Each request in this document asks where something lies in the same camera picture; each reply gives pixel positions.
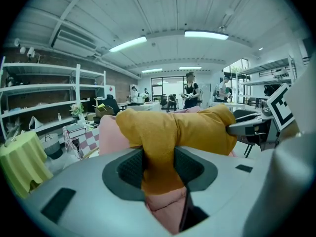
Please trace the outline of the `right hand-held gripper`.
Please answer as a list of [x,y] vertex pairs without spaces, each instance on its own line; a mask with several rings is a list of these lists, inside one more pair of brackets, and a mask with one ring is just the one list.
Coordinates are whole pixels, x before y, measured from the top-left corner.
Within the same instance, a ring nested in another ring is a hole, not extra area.
[[[279,144],[267,178],[246,220],[248,234],[316,232],[316,66],[310,64],[285,96],[300,135]],[[251,113],[230,125],[230,135],[268,134],[270,120]]]

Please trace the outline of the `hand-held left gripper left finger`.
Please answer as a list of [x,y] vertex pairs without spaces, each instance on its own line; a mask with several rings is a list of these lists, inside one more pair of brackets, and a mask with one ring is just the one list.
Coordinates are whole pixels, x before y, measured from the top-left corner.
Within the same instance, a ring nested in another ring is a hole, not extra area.
[[141,190],[141,148],[84,159],[45,181],[24,202],[49,237],[168,237]]

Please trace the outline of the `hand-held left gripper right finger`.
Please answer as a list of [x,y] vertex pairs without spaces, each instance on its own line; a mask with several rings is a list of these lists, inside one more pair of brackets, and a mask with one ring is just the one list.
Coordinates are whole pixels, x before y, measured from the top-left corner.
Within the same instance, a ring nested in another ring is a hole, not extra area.
[[233,158],[175,148],[174,166],[188,194],[180,237],[243,237],[263,186],[263,157]]

